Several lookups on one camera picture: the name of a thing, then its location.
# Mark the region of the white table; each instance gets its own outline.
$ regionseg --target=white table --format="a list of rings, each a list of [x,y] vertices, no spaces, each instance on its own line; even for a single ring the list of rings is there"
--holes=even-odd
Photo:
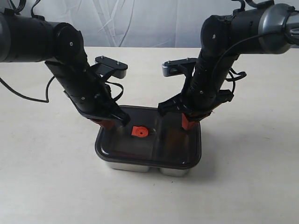
[[[162,76],[164,61],[199,53],[86,51],[91,63],[100,55],[127,63],[119,103],[142,106],[157,106],[181,90],[183,76]],[[57,81],[50,104],[0,86],[0,223],[298,223],[298,57],[298,49],[240,57],[234,67],[248,77],[237,83],[231,103],[202,122],[202,159],[185,178],[109,169],[94,151],[98,125],[77,113]],[[32,97],[44,97],[51,77],[43,63],[2,63],[0,75]]]

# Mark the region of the food container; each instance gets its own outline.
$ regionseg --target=food container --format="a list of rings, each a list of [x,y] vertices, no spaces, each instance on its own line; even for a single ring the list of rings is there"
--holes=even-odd
[[[159,168],[164,175],[182,177],[201,158],[200,125],[186,131],[182,115],[161,117],[156,108],[122,106],[131,121],[116,123],[111,130],[101,128],[95,149],[113,169],[148,172]]]

